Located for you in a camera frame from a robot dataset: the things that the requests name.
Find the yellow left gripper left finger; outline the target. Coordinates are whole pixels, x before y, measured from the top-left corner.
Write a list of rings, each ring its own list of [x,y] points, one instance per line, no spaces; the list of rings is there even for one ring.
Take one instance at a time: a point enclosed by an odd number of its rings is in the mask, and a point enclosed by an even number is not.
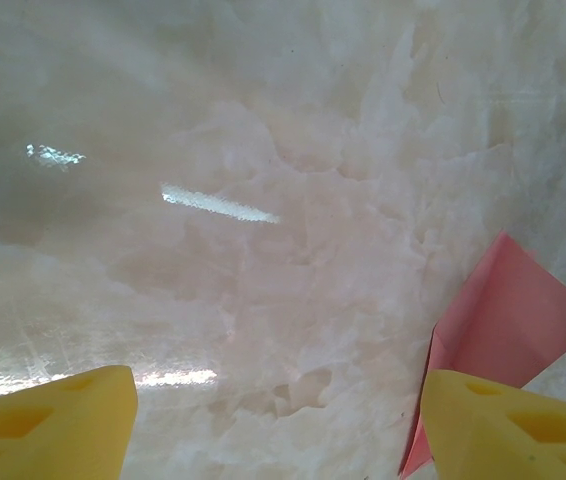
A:
[[[137,408],[124,365],[0,396],[0,480],[119,480]]]

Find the pink cloth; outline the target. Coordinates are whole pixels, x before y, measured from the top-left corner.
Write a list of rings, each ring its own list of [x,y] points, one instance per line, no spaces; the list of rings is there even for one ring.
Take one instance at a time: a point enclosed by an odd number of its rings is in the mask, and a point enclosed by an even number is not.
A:
[[[432,331],[401,479],[434,464],[421,417],[430,371],[456,371],[527,391],[527,383],[564,353],[566,286],[500,233]]]

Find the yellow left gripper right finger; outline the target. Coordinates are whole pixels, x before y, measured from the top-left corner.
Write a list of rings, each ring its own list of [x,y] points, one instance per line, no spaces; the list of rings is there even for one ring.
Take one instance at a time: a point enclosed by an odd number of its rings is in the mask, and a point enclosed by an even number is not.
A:
[[[566,402],[451,370],[424,382],[439,480],[566,480]]]

